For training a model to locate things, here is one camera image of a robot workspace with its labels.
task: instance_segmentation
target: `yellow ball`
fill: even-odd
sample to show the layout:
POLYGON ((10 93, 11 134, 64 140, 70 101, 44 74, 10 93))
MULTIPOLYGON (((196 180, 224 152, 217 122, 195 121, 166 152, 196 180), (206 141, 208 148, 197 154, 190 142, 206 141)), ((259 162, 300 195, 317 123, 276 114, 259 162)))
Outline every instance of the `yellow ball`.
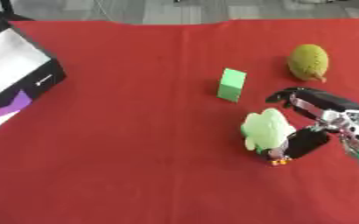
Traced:
POLYGON ((292 74, 303 81, 319 80, 325 82, 328 70, 328 55, 318 45, 299 45, 288 58, 292 74))

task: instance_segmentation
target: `red table surface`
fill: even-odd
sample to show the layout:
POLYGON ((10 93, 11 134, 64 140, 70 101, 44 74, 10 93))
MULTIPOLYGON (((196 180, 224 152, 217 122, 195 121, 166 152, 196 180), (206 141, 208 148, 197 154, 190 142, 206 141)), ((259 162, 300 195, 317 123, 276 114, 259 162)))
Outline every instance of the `red table surface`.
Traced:
POLYGON ((239 132, 282 88, 359 102, 359 20, 16 25, 68 79, 0 128, 0 224, 359 223, 359 165, 337 139, 272 168, 239 132), (307 43, 330 54, 325 84, 288 74, 307 43), (225 67, 248 73, 238 104, 215 97, 225 67))

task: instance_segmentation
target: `white cable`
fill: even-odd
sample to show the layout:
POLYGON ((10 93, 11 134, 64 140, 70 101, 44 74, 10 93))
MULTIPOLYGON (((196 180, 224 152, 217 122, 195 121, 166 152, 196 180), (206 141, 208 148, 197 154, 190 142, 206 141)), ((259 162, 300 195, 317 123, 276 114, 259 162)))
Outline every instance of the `white cable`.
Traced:
POLYGON ((103 9, 101 0, 94 0, 94 2, 98 5, 100 11, 103 13, 103 15, 104 15, 109 21, 114 21, 114 20, 109 16, 109 14, 106 12, 106 10, 103 9))

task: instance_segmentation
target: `robotic arm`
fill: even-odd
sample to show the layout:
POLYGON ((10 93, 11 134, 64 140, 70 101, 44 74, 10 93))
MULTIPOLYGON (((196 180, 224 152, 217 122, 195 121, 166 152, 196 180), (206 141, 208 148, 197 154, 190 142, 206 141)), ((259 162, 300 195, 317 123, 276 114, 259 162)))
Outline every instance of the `robotic arm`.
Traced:
MULTIPOLYGON (((299 114, 314 120, 312 126, 299 132, 311 133, 315 139, 324 137, 315 147, 325 144, 328 140, 327 133, 333 133, 339 137, 346 152, 359 158, 359 104, 307 87, 289 87, 266 99, 269 103, 281 101, 284 102, 285 108, 292 107, 299 114)), ((295 141, 293 138, 292 142, 298 144, 303 142, 302 140, 295 141)), ((289 148, 291 149, 287 153, 297 154, 297 158, 312 150, 298 154, 299 147, 289 148)))

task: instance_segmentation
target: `green cube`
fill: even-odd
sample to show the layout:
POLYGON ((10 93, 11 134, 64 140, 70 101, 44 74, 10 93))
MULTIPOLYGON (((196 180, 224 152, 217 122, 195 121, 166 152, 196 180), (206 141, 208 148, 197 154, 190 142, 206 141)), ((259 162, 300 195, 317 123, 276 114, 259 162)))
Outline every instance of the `green cube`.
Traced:
POLYGON ((219 85, 218 97, 238 102, 245 82, 246 73, 226 68, 219 85))

